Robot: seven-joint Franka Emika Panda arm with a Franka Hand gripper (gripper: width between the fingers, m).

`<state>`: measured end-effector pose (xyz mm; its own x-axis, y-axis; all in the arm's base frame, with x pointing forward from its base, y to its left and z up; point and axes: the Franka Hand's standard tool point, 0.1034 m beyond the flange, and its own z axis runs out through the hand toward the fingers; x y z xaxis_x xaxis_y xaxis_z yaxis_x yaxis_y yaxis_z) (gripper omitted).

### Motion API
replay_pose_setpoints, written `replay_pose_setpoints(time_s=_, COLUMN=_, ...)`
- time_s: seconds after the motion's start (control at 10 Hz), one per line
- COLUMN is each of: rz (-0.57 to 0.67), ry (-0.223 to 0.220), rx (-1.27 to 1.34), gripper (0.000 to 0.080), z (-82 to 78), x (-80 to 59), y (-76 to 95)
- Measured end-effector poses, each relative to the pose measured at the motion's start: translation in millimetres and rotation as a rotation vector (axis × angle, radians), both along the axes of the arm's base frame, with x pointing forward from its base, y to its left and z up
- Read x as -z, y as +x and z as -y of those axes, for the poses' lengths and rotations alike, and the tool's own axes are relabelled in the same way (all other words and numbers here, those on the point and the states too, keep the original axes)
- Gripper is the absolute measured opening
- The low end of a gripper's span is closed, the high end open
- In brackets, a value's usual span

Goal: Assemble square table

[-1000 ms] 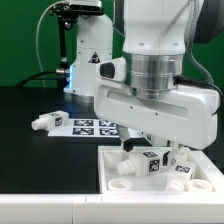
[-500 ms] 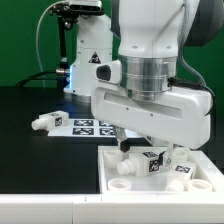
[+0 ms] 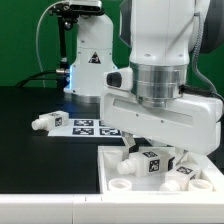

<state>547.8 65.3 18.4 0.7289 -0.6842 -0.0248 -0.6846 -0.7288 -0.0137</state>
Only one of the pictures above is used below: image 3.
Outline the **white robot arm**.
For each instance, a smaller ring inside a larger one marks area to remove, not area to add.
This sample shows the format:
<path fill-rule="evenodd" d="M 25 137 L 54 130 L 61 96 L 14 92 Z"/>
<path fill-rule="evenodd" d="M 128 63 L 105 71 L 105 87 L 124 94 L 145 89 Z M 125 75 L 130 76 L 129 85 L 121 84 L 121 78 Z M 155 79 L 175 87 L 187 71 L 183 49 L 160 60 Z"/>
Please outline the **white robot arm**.
<path fill-rule="evenodd" d="M 223 102 L 186 86 L 188 65 L 200 51 L 211 0 L 131 0 L 121 7 L 129 28 L 129 66 L 104 75 L 100 118 L 121 131 L 197 154 L 220 144 Z"/>

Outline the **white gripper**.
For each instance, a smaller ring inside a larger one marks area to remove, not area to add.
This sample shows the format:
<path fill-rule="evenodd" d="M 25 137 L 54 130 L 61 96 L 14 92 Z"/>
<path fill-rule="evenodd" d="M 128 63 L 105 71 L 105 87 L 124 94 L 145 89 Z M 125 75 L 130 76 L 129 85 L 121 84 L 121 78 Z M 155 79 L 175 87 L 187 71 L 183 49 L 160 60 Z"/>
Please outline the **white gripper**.
<path fill-rule="evenodd" d="M 165 108 L 152 108 L 138 103 L 130 92 L 105 88 L 100 103 L 101 120 L 123 131 L 129 153 L 139 151 L 133 135 L 177 147 L 169 151 L 169 170 L 181 163 L 187 151 L 208 155 L 219 147 L 221 116 L 219 99 L 189 94 L 169 100 Z"/>

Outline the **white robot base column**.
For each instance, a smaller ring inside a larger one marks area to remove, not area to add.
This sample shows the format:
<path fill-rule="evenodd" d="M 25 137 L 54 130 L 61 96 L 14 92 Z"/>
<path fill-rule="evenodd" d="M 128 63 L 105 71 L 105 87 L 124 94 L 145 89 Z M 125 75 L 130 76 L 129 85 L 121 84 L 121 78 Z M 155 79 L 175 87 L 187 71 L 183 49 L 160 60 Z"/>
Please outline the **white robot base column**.
<path fill-rule="evenodd" d="M 99 103 L 105 72 L 116 70 L 112 59 L 113 23 L 107 15 L 80 16 L 76 59 L 70 66 L 65 96 L 84 103 Z"/>

